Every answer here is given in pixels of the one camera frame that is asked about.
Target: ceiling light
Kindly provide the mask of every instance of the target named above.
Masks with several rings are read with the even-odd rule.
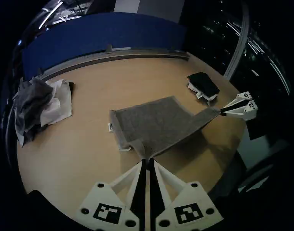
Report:
[[[39,29],[44,25],[44,23],[49,19],[49,17],[57,10],[60,5],[62,5],[63,2],[60,2],[57,4],[57,6],[54,7],[54,9],[45,17],[43,22],[40,24]]]
[[[68,21],[68,20],[71,20],[71,19],[75,19],[75,18],[80,18],[81,16],[74,16],[74,17],[69,17],[69,18],[64,18],[64,19],[61,19],[61,20],[58,20],[58,21],[55,21],[53,22],[52,24],[57,24],[57,23],[60,23],[60,22],[65,22],[65,21]]]

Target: black cloth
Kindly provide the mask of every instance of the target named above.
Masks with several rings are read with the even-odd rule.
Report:
[[[204,72],[199,72],[188,76],[189,82],[206,96],[212,97],[220,92],[218,87],[212,82]]]
[[[52,87],[38,79],[32,79],[30,82],[20,84],[14,102],[17,133],[28,139],[33,139],[38,129],[31,129],[34,125],[40,124],[40,115],[51,100],[52,91]]]

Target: towel label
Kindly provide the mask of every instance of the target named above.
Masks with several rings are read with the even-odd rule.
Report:
[[[109,123],[109,132],[113,132],[113,125]]]

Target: folded black cloth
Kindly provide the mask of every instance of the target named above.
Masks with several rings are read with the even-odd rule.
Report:
[[[209,98],[218,94],[220,90],[204,72],[188,76],[189,82]]]

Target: pile of clothes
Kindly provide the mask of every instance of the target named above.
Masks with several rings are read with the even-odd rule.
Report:
[[[188,76],[188,88],[196,92],[196,97],[203,97],[208,101],[214,100],[220,90],[206,73],[199,72]]]
[[[32,141],[48,124],[72,115],[73,83],[32,79],[22,82],[14,97],[15,130],[21,146]]]

